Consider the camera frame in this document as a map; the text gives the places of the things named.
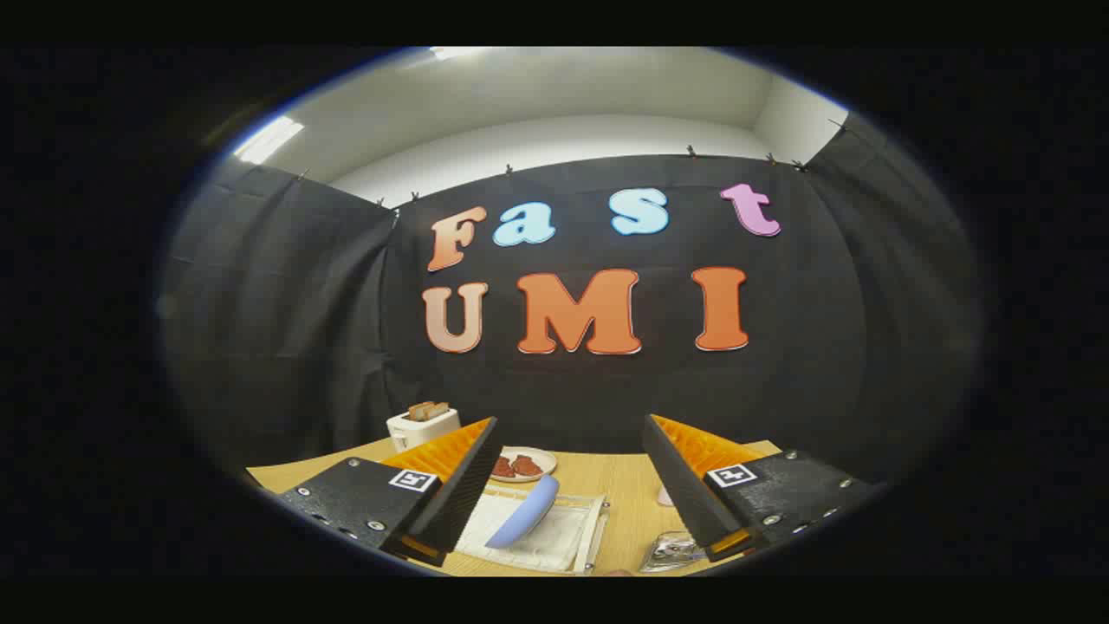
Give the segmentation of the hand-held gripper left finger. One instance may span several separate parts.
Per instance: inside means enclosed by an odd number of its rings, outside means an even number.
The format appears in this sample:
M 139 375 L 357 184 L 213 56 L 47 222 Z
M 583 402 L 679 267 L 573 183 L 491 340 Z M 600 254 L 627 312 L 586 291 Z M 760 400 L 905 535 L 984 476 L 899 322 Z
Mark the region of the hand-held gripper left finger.
M 344 458 L 277 500 L 357 548 L 441 566 L 502 454 L 498 424 L 482 419 L 384 461 Z

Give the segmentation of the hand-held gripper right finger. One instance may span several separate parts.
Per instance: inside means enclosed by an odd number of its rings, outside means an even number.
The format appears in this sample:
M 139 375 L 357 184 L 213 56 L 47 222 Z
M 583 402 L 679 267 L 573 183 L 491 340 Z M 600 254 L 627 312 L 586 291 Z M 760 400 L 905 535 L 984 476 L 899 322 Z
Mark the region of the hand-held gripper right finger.
M 760 456 L 660 415 L 645 416 L 643 449 L 678 516 L 713 562 L 792 541 L 884 490 L 807 452 Z

